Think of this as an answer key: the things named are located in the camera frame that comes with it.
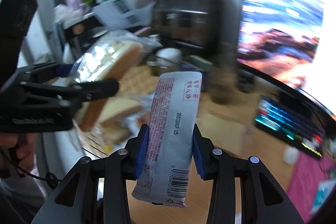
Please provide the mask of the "person's left hand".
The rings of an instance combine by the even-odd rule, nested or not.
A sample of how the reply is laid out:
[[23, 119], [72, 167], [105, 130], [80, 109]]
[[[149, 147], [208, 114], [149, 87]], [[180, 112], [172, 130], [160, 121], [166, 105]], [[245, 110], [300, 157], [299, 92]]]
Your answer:
[[35, 147], [37, 135], [35, 133], [27, 134], [7, 134], [1, 133], [1, 148], [13, 148], [18, 142], [19, 136], [25, 136], [26, 140], [23, 144], [19, 144], [16, 154], [17, 158], [20, 160], [19, 166], [31, 172], [34, 168], [35, 162]]

